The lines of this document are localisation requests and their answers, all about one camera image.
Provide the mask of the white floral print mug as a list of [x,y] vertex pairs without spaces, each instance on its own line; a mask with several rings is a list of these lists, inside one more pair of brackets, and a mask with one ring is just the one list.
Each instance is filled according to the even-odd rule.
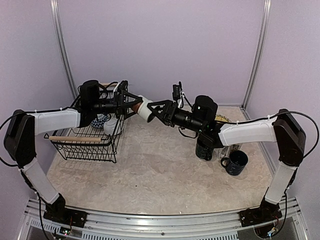
[[217,157],[219,159],[228,158],[230,153],[240,150],[241,146],[242,144],[240,143],[240,144],[233,144],[230,146],[224,146],[223,148],[219,148],[217,150]]

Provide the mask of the aluminium frame post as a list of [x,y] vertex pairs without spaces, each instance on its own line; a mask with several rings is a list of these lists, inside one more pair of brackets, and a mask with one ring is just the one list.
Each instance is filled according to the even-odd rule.
[[67,84],[69,86],[73,99],[75,99],[77,97],[77,88],[73,78],[73,74],[72,74],[72,70],[71,70],[71,66],[68,58],[67,48],[65,45],[58,1],[50,0],[50,8],[51,8],[51,14],[53,18],[53,25],[54,25],[55,35],[57,38],[58,48],[61,55],[62,65],[66,74]]
[[247,85],[247,89],[245,91],[244,99],[241,104],[243,111],[247,110],[249,103],[250,103],[250,99],[251,99],[251,96],[252,96],[252,93],[254,90],[255,82],[257,80],[257,74],[258,74],[259,66],[261,63],[262,56],[263,56],[265,40],[266,40],[266,36],[267,36],[267,31],[268,31],[268,24],[269,24],[269,19],[270,19],[272,1],[265,0],[263,3],[264,3],[263,13],[262,13],[262,18],[261,18],[257,46],[256,46],[253,64],[252,64],[252,68],[251,68],[251,72],[250,72],[250,76],[249,76],[249,82]]

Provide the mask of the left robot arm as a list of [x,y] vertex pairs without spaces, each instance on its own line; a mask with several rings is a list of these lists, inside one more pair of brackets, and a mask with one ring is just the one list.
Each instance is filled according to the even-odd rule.
[[39,112],[18,109],[7,120],[9,125],[3,141],[4,148],[16,162],[27,185],[45,202],[46,211],[57,221],[66,222],[70,211],[37,160],[35,137],[50,131],[87,127],[98,114],[125,115],[128,109],[142,101],[142,97],[125,90],[107,99],[103,99],[98,91],[81,93],[70,107]]

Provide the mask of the dark green ceramic mug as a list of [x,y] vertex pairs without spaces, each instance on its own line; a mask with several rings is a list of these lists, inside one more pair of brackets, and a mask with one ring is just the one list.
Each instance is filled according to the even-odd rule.
[[199,159],[211,161],[213,157],[213,151],[213,148],[206,146],[200,139],[197,139],[195,154]]

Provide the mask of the brown striped ceramic cup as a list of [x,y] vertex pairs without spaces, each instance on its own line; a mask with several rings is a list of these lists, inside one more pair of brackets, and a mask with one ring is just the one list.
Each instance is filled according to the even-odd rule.
[[148,117],[148,113],[149,113],[149,109],[147,107],[147,104],[150,102],[153,102],[152,100],[149,100],[147,98],[145,98],[143,95],[138,95],[139,97],[142,97],[143,102],[139,103],[135,106],[132,106],[131,109],[136,112],[142,119],[144,119],[145,121],[147,121],[147,117]]

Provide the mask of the plain white bowl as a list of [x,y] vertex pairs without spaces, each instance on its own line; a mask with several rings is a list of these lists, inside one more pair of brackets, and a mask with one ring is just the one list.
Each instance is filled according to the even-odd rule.
[[103,124],[103,132],[107,136],[118,136],[122,134],[122,121],[111,117]]

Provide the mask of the left aluminium frame post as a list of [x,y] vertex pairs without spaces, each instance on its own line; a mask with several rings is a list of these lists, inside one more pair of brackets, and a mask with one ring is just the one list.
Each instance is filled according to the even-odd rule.
[[50,8],[51,8],[51,14],[53,18],[53,25],[54,25],[55,35],[57,38],[58,48],[61,55],[62,65],[66,74],[67,84],[69,86],[73,99],[75,99],[77,97],[77,88],[73,78],[73,74],[72,74],[72,70],[71,70],[71,66],[68,58],[67,48],[65,45],[58,1],[50,0]]

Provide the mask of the right aluminium frame post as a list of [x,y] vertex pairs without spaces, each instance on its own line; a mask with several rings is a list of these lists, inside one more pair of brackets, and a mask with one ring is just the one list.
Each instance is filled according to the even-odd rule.
[[267,36],[267,31],[268,31],[268,24],[269,24],[269,19],[270,19],[272,1],[265,0],[263,3],[264,3],[263,13],[262,13],[262,18],[261,18],[257,46],[256,46],[253,64],[252,64],[252,68],[251,68],[251,72],[250,72],[250,76],[249,76],[249,82],[247,85],[247,89],[245,91],[244,99],[241,104],[243,111],[247,110],[249,103],[250,103],[250,99],[251,99],[251,96],[252,96],[252,93],[254,90],[255,82],[257,80],[257,74],[258,74],[259,66],[261,63],[262,56],[263,56],[265,40],[266,40],[266,36]]

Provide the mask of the woven bamboo plate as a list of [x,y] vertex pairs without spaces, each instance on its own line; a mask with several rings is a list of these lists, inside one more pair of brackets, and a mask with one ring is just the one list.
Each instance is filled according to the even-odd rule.
[[215,120],[216,120],[217,122],[227,122],[227,123],[230,123],[230,122],[231,122],[231,120],[230,120],[229,118],[227,118],[226,116],[221,115],[221,114],[217,114],[217,115],[215,116]]

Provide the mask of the navy blue ceramic mug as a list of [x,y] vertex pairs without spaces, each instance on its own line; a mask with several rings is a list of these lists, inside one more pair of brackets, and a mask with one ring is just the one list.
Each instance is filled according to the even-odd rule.
[[241,150],[232,151],[228,157],[220,160],[221,166],[231,176],[238,176],[246,167],[249,158],[246,153]]

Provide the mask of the blue patterned white bowl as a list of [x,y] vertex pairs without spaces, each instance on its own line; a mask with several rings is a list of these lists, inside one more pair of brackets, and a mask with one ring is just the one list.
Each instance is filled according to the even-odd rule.
[[90,126],[95,129],[102,129],[104,123],[109,121],[111,116],[109,114],[98,114],[97,117],[90,123]]

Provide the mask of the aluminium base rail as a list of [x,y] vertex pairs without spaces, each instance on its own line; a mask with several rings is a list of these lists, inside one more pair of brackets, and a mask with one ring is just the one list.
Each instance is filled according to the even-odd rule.
[[238,210],[189,215],[139,215],[86,209],[83,227],[72,227],[70,235],[60,233],[63,224],[40,220],[39,202],[30,199],[25,207],[17,240],[32,233],[43,240],[56,234],[65,240],[252,240],[258,239],[257,225],[243,227]]

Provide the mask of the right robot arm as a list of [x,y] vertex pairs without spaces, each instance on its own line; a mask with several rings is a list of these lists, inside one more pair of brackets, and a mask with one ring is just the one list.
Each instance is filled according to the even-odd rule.
[[233,123],[216,121],[217,110],[218,105],[209,96],[199,95],[191,111],[179,108],[171,100],[148,100],[137,112],[147,122],[158,118],[166,126],[194,131],[196,155],[205,160],[211,160],[215,149],[254,142],[277,143],[280,163],[260,206],[241,211],[240,216],[252,216],[260,222],[281,217],[279,202],[305,157],[305,132],[286,109],[260,120]]

